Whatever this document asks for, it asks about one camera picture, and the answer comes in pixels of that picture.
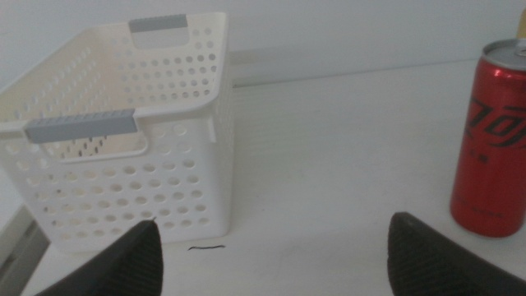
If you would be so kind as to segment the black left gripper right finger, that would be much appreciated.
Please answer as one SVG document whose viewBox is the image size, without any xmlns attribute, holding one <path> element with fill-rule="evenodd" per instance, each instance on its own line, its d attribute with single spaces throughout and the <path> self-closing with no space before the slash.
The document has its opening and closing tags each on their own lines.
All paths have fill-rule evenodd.
<svg viewBox="0 0 526 296">
<path fill-rule="evenodd" d="M 395 295 L 525 295 L 525 281 L 408 212 L 390 219 L 387 274 Z"/>
</svg>

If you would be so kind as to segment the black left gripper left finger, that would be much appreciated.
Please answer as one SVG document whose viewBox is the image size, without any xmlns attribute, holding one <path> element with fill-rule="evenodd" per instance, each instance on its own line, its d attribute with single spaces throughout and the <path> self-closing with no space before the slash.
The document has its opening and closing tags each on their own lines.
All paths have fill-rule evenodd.
<svg viewBox="0 0 526 296">
<path fill-rule="evenodd" d="M 160 296 L 164 259 L 157 224 L 143 220 L 38 296 Z"/>
</svg>

